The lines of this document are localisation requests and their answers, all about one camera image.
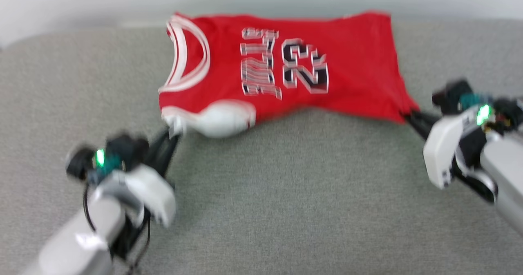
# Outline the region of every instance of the green led light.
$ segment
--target green led light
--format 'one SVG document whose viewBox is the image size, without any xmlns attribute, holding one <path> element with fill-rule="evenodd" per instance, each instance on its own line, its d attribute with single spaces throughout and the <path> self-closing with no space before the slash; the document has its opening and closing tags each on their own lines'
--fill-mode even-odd
<svg viewBox="0 0 523 275">
<path fill-rule="evenodd" d="M 489 119 L 491 114 L 492 108 L 488 104 L 482 106 L 478 111 L 478 116 L 476 117 L 476 124 L 478 124 L 478 126 L 481 126 Z"/>
<path fill-rule="evenodd" d="M 96 165 L 98 167 L 103 167 L 103 164 L 105 163 L 105 152 L 103 152 L 103 150 L 97 150 L 95 159 L 96 159 Z"/>
</svg>

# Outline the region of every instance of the gray couch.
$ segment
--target gray couch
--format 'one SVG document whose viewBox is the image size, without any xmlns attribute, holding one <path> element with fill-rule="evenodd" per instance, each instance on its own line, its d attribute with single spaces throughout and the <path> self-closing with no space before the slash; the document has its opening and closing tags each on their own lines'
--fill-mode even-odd
<svg viewBox="0 0 523 275">
<path fill-rule="evenodd" d="M 423 109 L 458 76 L 523 94 L 523 22 L 393 28 Z M 76 144 L 162 127 L 157 88 L 172 56 L 164 29 L 45 35 L 0 53 L 2 275 L 80 209 L 82 186 L 64 170 Z M 179 212 L 152 227 L 142 274 L 523 274 L 523 238 L 459 181 L 434 187 L 422 146 L 409 126 L 321 110 L 230 139 L 189 135 L 168 173 Z"/>
</svg>

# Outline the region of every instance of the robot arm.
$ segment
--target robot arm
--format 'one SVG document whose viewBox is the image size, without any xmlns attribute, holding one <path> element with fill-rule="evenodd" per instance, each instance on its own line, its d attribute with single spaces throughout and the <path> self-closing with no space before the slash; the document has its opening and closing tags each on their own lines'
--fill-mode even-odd
<svg viewBox="0 0 523 275">
<path fill-rule="evenodd" d="M 86 191 L 84 210 L 46 242 L 22 274 L 110 275 L 113 258 L 127 260 L 151 217 L 170 226 L 176 203 L 165 173 L 177 141 L 165 130 L 151 147 L 123 134 L 108 140 L 105 150 L 79 150 L 67 172 L 96 189 L 87 202 Z"/>
<path fill-rule="evenodd" d="M 448 84 L 433 102 L 441 119 L 424 121 L 422 113 L 407 118 L 426 139 L 423 156 L 431 182 L 443 189 L 458 178 L 523 235 L 521 103 L 474 94 L 465 80 Z"/>
</svg>

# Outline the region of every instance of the black cable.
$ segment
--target black cable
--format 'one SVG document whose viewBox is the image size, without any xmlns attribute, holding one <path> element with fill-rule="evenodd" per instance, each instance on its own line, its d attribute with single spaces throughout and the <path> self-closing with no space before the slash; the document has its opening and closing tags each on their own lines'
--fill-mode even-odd
<svg viewBox="0 0 523 275">
<path fill-rule="evenodd" d="M 87 220 L 87 223 L 89 224 L 89 227 L 91 228 L 91 230 L 93 232 L 96 232 L 96 228 L 95 228 L 95 225 L 93 224 L 93 221 L 91 221 L 91 217 L 89 216 L 89 208 L 87 206 L 87 193 L 89 191 L 89 183 L 86 183 L 85 184 L 85 189 L 84 189 L 84 214 L 85 214 L 85 218 Z"/>
<path fill-rule="evenodd" d="M 143 255 L 145 255 L 147 248 L 149 247 L 149 243 L 151 242 L 151 219 L 147 221 L 147 241 L 145 242 L 144 247 L 136 257 L 136 260 L 134 260 L 131 267 L 129 267 L 129 270 L 127 271 L 126 275 L 132 275 L 138 268 L 138 264 L 140 263 L 140 260 L 142 260 Z"/>
</svg>

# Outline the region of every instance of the red basketball jersey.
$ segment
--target red basketball jersey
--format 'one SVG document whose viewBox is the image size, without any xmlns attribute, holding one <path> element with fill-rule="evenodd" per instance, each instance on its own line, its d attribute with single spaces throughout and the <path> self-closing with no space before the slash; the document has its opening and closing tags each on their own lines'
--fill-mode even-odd
<svg viewBox="0 0 523 275">
<path fill-rule="evenodd" d="M 390 16 L 334 20 L 175 14 L 175 49 L 159 89 L 163 119 L 226 137 L 297 108 L 403 122 L 417 110 L 398 70 Z"/>
</svg>

